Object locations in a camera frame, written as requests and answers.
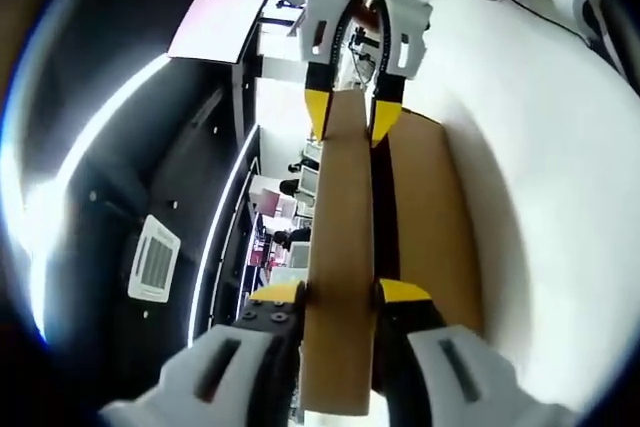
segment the black cable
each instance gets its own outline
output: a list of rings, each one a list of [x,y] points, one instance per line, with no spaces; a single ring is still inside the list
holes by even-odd
[[[576,37],[578,37],[583,43],[584,45],[586,45],[588,48],[591,48],[591,45],[589,44],[589,42],[587,40],[585,40],[584,37],[582,37],[580,34],[574,32],[573,30],[565,27],[564,25],[556,22],[555,20],[551,20],[548,17],[545,17],[544,15],[541,15],[539,13],[537,13],[535,10],[530,9],[529,7],[527,7],[526,5],[524,5],[522,2],[519,2],[517,0],[510,0],[511,2],[513,2],[514,4],[520,6],[521,8],[523,8],[524,10],[527,10],[529,12],[531,12],[533,15],[535,15],[536,17],[541,18],[542,20],[546,20],[547,22],[549,22],[550,24],[553,24],[557,27],[560,27],[563,30],[566,30],[567,32],[569,32],[572,35],[575,35]]]
[[[372,69],[375,70],[376,64],[375,62],[373,62],[371,59],[361,59],[360,57],[360,53],[357,52],[352,43],[351,40],[349,41],[348,44],[344,43],[343,44],[347,49],[349,49],[349,52],[351,53],[351,58],[353,59],[353,67],[356,71],[356,74],[358,75],[358,79],[360,80],[360,83],[362,84],[363,88],[366,88],[369,85],[369,82],[371,82],[371,79],[373,78],[373,72],[371,73],[371,75],[369,76],[369,78],[367,79],[367,81],[365,82],[364,78],[362,77],[362,74],[360,73],[360,68],[358,67],[358,60],[364,60],[365,62],[368,62],[369,65],[372,66]]]

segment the cardboard box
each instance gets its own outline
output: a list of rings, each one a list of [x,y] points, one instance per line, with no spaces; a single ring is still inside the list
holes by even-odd
[[[302,344],[305,410],[365,415],[374,315],[371,171],[361,91],[336,92],[322,149]]]
[[[376,276],[422,287],[448,323],[482,333],[473,232],[444,128],[403,111],[371,150],[363,92],[335,92],[311,237],[305,410],[368,412]]]

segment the led light strip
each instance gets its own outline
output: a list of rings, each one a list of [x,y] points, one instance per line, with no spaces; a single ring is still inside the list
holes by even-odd
[[[222,265],[224,264],[224,257],[227,253],[227,247],[229,247],[229,240],[231,239],[231,234],[233,232],[233,225],[235,224],[236,217],[238,216],[238,212],[240,209],[240,202],[244,195],[246,194],[247,185],[249,184],[249,180],[251,179],[251,174],[253,174],[253,169],[258,164],[258,157],[254,157],[253,162],[249,166],[249,172],[247,172],[247,176],[244,179],[244,183],[242,184],[242,190],[240,190],[240,194],[238,195],[238,200],[236,200],[236,205],[233,209],[233,217],[231,217],[231,222],[229,222],[230,227],[227,231],[227,236],[224,239],[224,245],[222,246],[222,252],[220,254],[220,262],[218,262],[218,271],[216,272],[216,281],[213,284],[213,292],[211,293],[211,306],[209,307],[209,328],[211,328],[215,322],[214,319],[214,311],[215,311],[215,299],[218,294],[218,286],[220,285],[220,276],[222,273]]]
[[[256,279],[258,278],[258,270],[260,267],[256,267],[253,271],[253,280],[251,281],[251,293],[253,293],[253,289],[256,287]]]
[[[209,234],[207,235],[207,241],[204,244],[204,250],[202,252],[202,258],[200,260],[200,267],[198,268],[198,276],[196,277],[196,283],[193,288],[193,300],[191,301],[191,312],[189,313],[189,331],[187,333],[187,345],[191,347],[193,345],[193,340],[195,336],[196,329],[196,316],[198,314],[198,303],[200,301],[200,290],[202,289],[202,279],[204,278],[204,271],[207,266],[207,262],[209,260],[209,254],[211,253],[211,245],[213,243],[213,237],[218,228],[218,223],[220,222],[220,217],[222,217],[222,211],[224,210],[225,204],[227,203],[227,198],[229,197],[229,191],[231,190],[231,186],[238,175],[238,170],[240,169],[240,164],[244,160],[245,155],[247,154],[247,150],[249,149],[249,145],[251,145],[251,141],[256,135],[258,131],[258,124],[254,124],[251,132],[245,140],[242,149],[240,149],[240,153],[238,154],[238,158],[236,159],[236,163],[233,165],[231,169],[231,173],[229,174],[229,178],[227,179],[227,183],[224,186],[224,190],[222,191],[222,195],[220,196],[220,200],[218,201],[218,207],[216,208],[216,213],[213,216],[213,220],[211,221],[211,227],[209,228]]]
[[[242,277],[240,280],[240,292],[238,293],[238,302],[236,304],[236,317],[235,320],[238,320],[240,316],[240,308],[242,307],[242,292],[244,289],[244,278],[247,275],[247,264],[249,263],[249,256],[251,255],[251,251],[253,250],[253,243],[256,240],[256,225],[258,224],[258,218],[260,214],[256,215],[255,220],[253,221],[253,226],[251,227],[251,236],[249,237],[249,246],[247,247],[247,253],[244,255],[244,266],[242,267]]]
[[[27,122],[25,105],[32,102],[35,79],[45,64],[48,52],[59,33],[58,26],[71,14],[77,0],[52,0],[40,22],[29,37],[26,47],[18,60],[13,78],[7,90],[2,122],[2,143],[0,144],[0,185],[2,208],[7,232],[12,241],[17,242],[31,255],[29,229],[25,224],[24,201],[22,196],[21,142]]]
[[[129,99],[149,78],[157,73],[162,67],[169,63],[170,58],[162,54],[156,57],[154,60],[145,65],[136,74],[134,74],[127,82],[122,85],[94,114],[93,117],[84,126],[80,135],[76,138],[71,149],[67,153],[66,157],[62,161],[62,165],[56,174],[55,179],[48,186],[48,198],[47,202],[50,205],[62,206],[64,205],[65,195],[69,182],[73,177],[80,161],[87,153],[87,150],[98,137],[100,132],[107,125],[109,120],[115,115],[115,113],[122,107],[122,105]],[[45,326],[44,326],[44,311],[45,311],[45,291],[47,281],[47,263],[53,252],[58,236],[62,231],[63,216],[54,219],[50,225],[46,225],[46,229],[50,235],[42,235],[42,238],[47,238],[45,243],[32,243],[29,245],[31,250],[31,268],[29,272],[29,290],[31,296],[31,310],[33,319],[40,331],[40,334],[44,339]]]

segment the screw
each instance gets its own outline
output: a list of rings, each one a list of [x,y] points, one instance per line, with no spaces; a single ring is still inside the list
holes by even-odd
[[[282,322],[289,320],[289,316],[283,312],[278,312],[276,314],[271,314],[271,320],[281,324]]]

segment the person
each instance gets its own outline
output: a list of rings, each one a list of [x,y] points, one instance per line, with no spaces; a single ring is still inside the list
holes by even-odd
[[[301,192],[299,187],[300,179],[283,180],[280,182],[280,193],[289,195],[298,202],[302,202],[303,204],[307,204],[309,207],[313,207],[316,203],[316,199],[309,194]]]
[[[303,157],[302,159],[300,159],[300,162],[296,164],[289,164],[287,170],[289,170],[289,172],[291,172],[292,174],[297,174],[302,170],[302,167],[308,167],[311,170],[315,171],[320,170],[320,164],[315,160],[309,159],[307,157]]]
[[[280,182],[280,192],[284,195],[295,197],[298,193],[298,187],[300,185],[300,179],[289,179]]]
[[[291,232],[279,230],[273,234],[273,241],[281,245],[285,250],[291,250],[291,242],[309,242],[311,240],[311,228],[296,229]]]

